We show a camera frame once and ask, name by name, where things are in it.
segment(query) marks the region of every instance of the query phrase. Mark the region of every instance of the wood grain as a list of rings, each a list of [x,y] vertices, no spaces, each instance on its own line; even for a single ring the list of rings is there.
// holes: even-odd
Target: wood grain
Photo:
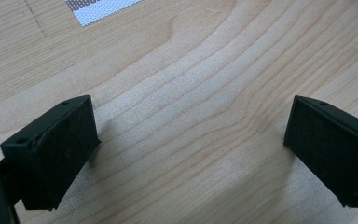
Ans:
[[[0,1],[0,143],[81,94],[103,143],[22,223],[358,223],[282,145],[296,94],[358,117],[358,1],[144,0],[85,28]]]

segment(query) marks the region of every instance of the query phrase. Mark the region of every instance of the black clamp jaw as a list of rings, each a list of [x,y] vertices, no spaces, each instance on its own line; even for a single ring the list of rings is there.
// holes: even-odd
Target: black clamp jaw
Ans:
[[[358,119],[326,102],[296,96],[284,144],[338,197],[358,207]]]
[[[19,223],[13,208],[57,209],[98,139],[91,97],[64,101],[1,144],[0,223]]]

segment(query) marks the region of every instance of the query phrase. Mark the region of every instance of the perforated metal sheet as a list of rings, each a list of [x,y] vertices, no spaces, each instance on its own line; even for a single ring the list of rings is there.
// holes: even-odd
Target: perforated metal sheet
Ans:
[[[141,0],[66,0],[80,25],[86,26]]]

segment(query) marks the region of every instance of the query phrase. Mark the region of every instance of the small hole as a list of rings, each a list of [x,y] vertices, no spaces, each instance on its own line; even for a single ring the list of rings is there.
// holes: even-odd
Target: small hole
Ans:
[[[17,144],[23,144],[23,143],[26,143],[26,142],[28,142],[28,138],[19,138],[16,141]]]

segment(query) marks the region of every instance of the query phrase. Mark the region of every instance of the wooden table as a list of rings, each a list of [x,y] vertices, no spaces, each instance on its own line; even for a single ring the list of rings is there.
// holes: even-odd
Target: wooden table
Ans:
[[[358,117],[358,1],[144,0],[85,28],[0,1],[0,143],[82,94],[102,144],[22,223],[358,223],[282,145],[296,94]]]

